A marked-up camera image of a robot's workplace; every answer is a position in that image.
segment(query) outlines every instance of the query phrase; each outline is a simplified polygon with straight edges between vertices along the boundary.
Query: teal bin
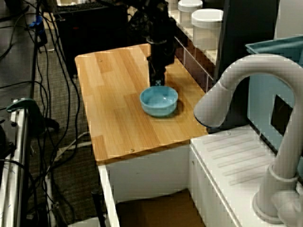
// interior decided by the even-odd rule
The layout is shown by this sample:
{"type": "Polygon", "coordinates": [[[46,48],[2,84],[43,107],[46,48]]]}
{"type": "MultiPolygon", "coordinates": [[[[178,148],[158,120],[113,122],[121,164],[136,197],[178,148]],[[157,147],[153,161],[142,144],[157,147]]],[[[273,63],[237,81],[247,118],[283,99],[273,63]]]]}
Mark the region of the teal bin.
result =
{"type": "MultiPolygon", "coordinates": [[[[245,46],[250,54],[277,54],[289,58],[303,67],[303,36],[264,41],[247,44],[245,46]]],[[[267,74],[259,74],[250,77],[247,116],[266,139],[279,150],[283,136],[271,125],[276,95],[292,108],[294,107],[294,95],[287,84],[267,74]]],[[[303,177],[302,158],[298,171],[300,176],[303,177]]]]}

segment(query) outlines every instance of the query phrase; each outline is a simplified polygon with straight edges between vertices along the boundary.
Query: bowl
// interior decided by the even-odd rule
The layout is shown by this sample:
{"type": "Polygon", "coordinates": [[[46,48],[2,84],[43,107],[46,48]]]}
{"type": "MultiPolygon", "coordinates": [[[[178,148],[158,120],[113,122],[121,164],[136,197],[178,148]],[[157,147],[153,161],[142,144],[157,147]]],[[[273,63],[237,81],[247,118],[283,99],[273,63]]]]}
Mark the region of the bowl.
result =
{"type": "Polygon", "coordinates": [[[178,93],[167,86],[148,87],[140,94],[142,109],[154,117],[170,115],[177,107],[178,93]]]}

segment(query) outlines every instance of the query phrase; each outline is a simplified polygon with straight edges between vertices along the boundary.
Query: wooden countertop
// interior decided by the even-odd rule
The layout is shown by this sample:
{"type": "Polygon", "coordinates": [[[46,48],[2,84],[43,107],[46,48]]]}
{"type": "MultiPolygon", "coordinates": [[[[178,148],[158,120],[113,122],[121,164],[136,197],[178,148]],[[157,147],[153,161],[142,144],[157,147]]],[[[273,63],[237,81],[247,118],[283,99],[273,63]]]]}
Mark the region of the wooden countertop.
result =
{"type": "Polygon", "coordinates": [[[77,56],[75,61],[90,136],[98,165],[188,144],[207,134],[193,108],[205,94],[175,58],[165,85],[178,92],[178,106],[167,118],[141,108],[140,93],[149,86],[150,46],[142,44],[77,56]]]}

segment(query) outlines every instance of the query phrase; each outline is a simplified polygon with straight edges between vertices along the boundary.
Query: drainboard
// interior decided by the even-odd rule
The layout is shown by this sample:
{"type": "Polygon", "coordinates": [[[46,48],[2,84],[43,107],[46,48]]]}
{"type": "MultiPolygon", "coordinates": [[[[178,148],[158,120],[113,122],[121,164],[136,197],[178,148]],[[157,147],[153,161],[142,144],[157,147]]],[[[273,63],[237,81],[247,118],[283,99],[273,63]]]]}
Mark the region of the drainboard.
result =
{"type": "Polygon", "coordinates": [[[250,126],[195,138],[191,143],[238,226],[284,226],[262,221],[252,209],[262,177],[276,157],[250,126]]]}

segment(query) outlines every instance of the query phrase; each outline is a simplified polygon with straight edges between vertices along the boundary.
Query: white container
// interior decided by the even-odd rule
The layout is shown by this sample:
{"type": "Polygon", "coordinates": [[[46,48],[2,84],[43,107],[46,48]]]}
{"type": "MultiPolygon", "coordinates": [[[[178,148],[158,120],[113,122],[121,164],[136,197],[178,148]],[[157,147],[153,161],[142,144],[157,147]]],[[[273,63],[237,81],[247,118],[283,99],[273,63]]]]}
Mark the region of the white container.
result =
{"type": "Polygon", "coordinates": [[[201,0],[181,0],[178,3],[179,23],[182,27],[192,27],[191,14],[201,9],[203,2],[201,0]]]}
{"type": "Polygon", "coordinates": [[[223,11],[219,9],[200,9],[192,13],[194,26],[193,44],[200,50],[218,48],[223,11]]]}

